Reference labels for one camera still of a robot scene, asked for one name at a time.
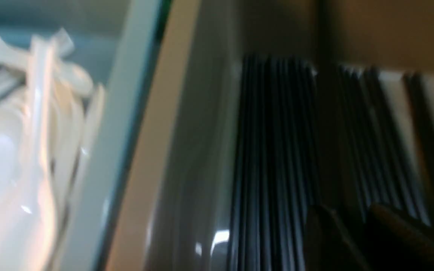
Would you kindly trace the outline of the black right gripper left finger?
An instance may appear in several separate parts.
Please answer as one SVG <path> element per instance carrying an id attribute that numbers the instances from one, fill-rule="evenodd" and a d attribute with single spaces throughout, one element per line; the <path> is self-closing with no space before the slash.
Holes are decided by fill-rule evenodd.
<path id="1" fill-rule="evenodd" d="M 367 271 L 368 262 L 334 209 L 313 205 L 306 221 L 307 271 Z"/>

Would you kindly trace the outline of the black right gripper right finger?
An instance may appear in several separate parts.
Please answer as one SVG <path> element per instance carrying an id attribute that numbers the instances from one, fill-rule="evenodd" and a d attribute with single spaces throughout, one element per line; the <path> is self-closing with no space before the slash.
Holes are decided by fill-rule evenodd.
<path id="1" fill-rule="evenodd" d="M 434 228 L 389 205 L 369 207 L 366 249 L 376 271 L 434 271 Z"/>

